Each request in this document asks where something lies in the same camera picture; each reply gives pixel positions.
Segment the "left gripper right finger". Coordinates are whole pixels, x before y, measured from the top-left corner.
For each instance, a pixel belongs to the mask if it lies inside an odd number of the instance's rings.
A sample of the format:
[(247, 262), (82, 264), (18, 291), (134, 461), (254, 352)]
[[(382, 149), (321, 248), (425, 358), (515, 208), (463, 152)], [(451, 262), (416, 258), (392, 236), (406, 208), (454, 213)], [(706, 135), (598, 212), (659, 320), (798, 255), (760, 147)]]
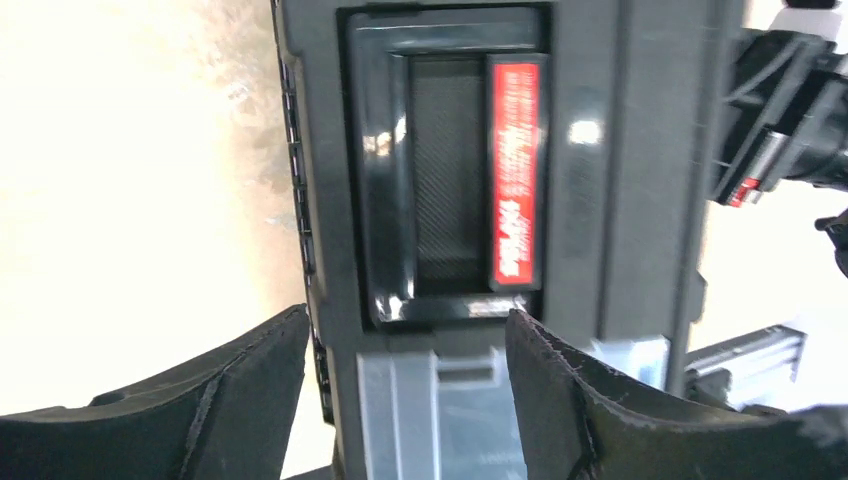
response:
[(506, 356), (531, 479), (843, 479), (847, 410), (750, 415), (639, 382), (522, 311)]

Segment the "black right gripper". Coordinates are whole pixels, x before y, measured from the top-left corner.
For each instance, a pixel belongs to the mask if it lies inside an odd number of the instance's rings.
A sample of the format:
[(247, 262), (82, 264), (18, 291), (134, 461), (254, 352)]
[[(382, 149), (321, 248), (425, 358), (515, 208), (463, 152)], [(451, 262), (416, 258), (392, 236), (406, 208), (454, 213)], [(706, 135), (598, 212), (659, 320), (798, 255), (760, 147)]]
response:
[(739, 207), (782, 180), (847, 188), (847, 56), (821, 36), (746, 29), (709, 199)]

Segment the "black plastic toolbox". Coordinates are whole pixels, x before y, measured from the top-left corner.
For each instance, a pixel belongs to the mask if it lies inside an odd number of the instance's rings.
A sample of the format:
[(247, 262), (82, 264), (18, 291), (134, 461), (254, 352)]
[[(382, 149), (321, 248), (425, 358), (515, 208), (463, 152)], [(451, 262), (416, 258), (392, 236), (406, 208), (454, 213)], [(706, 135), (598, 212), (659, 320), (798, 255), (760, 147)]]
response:
[(522, 479), (521, 310), (680, 394), (741, 1), (277, 1), (344, 479)]

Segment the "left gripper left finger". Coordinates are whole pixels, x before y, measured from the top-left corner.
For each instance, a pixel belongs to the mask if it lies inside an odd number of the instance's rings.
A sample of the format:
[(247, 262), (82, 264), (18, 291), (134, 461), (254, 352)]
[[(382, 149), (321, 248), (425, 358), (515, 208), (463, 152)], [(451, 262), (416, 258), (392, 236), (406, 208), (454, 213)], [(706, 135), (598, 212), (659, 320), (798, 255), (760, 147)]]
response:
[(5, 479), (277, 479), (304, 379), (296, 305), (169, 370), (1, 420)]

